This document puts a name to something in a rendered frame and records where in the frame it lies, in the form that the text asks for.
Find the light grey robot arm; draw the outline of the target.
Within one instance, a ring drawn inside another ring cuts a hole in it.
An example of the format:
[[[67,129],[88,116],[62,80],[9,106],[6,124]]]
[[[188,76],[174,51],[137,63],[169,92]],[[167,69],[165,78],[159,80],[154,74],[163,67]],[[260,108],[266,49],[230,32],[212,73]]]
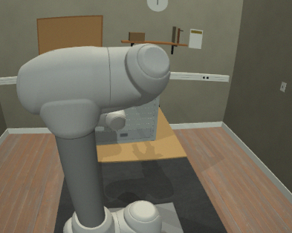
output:
[[[74,205],[63,233],[161,233],[162,219],[152,203],[139,200],[111,214],[103,204],[95,128],[123,129],[124,109],[154,100],[171,74],[161,47],[129,49],[67,47],[43,53],[19,69],[19,101],[55,135]]]

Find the tan wooden board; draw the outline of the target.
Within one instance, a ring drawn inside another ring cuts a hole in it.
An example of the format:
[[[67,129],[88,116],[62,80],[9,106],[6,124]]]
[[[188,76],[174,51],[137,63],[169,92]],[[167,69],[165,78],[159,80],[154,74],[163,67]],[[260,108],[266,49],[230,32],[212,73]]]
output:
[[[98,163],[167,160],[183,157],[187,155],[160,107],[155,141],[97,145]]]

